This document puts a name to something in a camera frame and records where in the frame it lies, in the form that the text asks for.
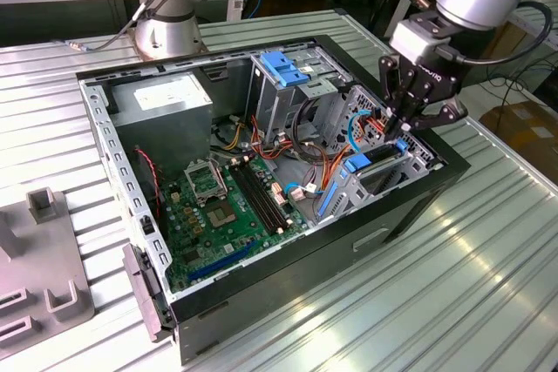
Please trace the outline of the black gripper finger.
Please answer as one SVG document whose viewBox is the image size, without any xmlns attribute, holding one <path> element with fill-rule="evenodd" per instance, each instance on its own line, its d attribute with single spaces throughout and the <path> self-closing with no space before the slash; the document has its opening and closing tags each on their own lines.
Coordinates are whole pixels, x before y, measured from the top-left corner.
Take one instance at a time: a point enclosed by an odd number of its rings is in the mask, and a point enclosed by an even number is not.
<svg viewBox="0 0 558 372">
<path fill-rule="evenodd" d="M 401 85 L 401 75 L 397 56 L 382 56 L 378 61 L 379 83 L 381 98 L 386 113 L 390 115 L 384 125 L 384 135 L 398 135 L 405 117 L 404 86 Z"/>
<path fill-rule="evenodd" d="M 409 110 L 401 117 L 403 132 L 417 132 L 433 129 L 443 125 L 450 125 L 460 121 L 468 115 L 467 108 L 456 98 L 439 103 L 434 113 L 425 113 L 426 104 Z"/>
</svg>

